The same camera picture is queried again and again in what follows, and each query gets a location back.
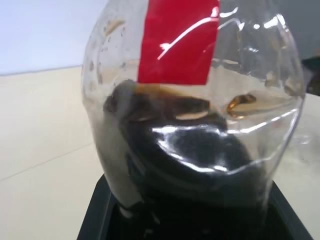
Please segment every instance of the red label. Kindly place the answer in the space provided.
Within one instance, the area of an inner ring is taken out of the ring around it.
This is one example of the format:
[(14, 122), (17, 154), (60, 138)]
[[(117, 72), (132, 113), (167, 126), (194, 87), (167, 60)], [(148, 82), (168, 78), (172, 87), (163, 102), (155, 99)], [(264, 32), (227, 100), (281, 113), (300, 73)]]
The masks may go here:
[(138, 82), (205, 85), (218, 23), (219, 0), (149, 0)]

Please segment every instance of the clear plastic bottle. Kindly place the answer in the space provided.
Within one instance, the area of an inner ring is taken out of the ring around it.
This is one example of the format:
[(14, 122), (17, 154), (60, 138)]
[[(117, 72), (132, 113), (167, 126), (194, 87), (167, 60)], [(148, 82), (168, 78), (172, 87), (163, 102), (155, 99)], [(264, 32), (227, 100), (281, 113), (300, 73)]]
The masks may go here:
[(220, 0), (207, 84), (141, 84), (148, 4), (110, 0), (85, 51), (83, 103), (107, 182), (127, 217), (194, 208), (255, 228), (305, 96), (285, 20), (269, 0)]

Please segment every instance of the black container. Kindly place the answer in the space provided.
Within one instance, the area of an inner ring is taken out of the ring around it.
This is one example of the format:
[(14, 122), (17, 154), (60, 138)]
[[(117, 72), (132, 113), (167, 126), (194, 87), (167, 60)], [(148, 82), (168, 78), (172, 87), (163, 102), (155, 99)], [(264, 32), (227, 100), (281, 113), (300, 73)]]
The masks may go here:
[[(274, 183), (270, 192), (266, 223), (261, 240), (312, 240), (285, 197)], [(199, 231), (195, 224), (176, 223), (163, 226), (149, 214), (125, 220), (104, 176), (98, 181), (84, 217), (78, 240), (249, 240), (236, 232), (221, 229)]]

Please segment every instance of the white wall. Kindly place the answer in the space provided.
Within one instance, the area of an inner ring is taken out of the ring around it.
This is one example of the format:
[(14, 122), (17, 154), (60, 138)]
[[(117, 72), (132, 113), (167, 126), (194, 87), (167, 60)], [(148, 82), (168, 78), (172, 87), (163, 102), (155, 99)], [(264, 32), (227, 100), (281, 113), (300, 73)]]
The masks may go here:
[(108, 0), (0, 0), (0, 75), (82, 64)]

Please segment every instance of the table surface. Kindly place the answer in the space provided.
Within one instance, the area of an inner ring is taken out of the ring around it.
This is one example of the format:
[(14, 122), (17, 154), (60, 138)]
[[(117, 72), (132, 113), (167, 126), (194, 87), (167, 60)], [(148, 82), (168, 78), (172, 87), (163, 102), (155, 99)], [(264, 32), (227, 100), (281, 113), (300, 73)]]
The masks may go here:
[[(77, 238), (103, 174), (82, 106), (80, 74), (75, 67), (0, 77), (0, 239)], [(307, 96), (302, 132), (313, 140), (306, 149), (291, 144), (274, 176), (315, 240), (320, 240), (320, 145), (314, 134), (319, 105), (320, 97)]]

